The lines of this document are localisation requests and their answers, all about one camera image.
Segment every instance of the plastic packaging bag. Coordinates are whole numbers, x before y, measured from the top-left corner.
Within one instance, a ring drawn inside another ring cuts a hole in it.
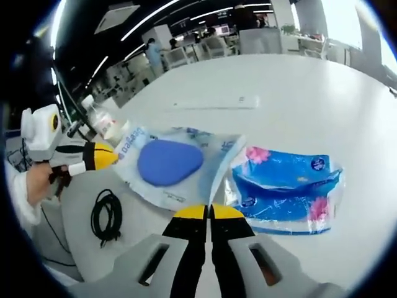
[[[180,183],[156,187],[142,180],[136,163],[141,149],[155,139],[193,145],[202,150],[204,162],[200,169]],[[242,135],[222,135],[187,127],[153,130],[131,125],[120,145],[115,149],[119,161],[115,172],[129,187],[146,201],[177,211],[194,204],[212,203],[230,163],[245,146]]]
[[[228,201],[257,232],[323,233],[331,228],[341,199],[341,174],[327,155],[248,147],[232,164]]]

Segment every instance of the white table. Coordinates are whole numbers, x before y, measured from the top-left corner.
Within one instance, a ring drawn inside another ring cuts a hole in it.
[[[184,111],[183,101],[261,97],[239,111]],[[331,231],[272,236],[319,282],[352,288],[391,238],[397,217],[397,101],[386,86],[337,63],[288,55],[246,55],[183,66],[144,88],[120,115],[150,126],[189,126],[243,133],[251,145],[301,154],[329,154],[345,168],[346,189]],[[123,238],[99,248],[91,232],[96,195],[110,187],[122,201]],[[66,237],[87,281],[112,270],[114,259],[172,214],[136,198],[110,169],[73,179],[62,198]],[[219,293],[207,254],[198,296]]]

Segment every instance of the coiled black cable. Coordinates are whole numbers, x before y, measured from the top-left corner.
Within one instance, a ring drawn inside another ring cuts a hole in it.
[[[108,215],[106,228],[101,229],[99,223],[100,212],[105,207]],[[94,235],[101,240],[100,247],[103,248],[108,241],[116,240],[121,236],[120,227],[123,221],[123,210],[120,200],[110,190],[101,191],[95,200],[94,208],[91,212],[91,230]]]

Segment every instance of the white sleeve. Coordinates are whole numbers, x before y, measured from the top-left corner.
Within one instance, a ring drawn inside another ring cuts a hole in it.
[[[12,205],[20,225],[30,235],[32,226],[40,223],[40,204],[32,207],[27,201],[27,172],[20,173],[10,162],[5,161],[4,163]]]

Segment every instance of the pink flower print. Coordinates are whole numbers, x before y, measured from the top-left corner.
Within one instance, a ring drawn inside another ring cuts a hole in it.
[[[324,220],[328,214],[329,211],[327,198],[317,197],[316,200],[311,203],[309,220]]]
[[[267,161],[270,156],[270,152],[266,149],[258,147],[247,147],[246,156],[256,164],[261,164],[263,161]]]

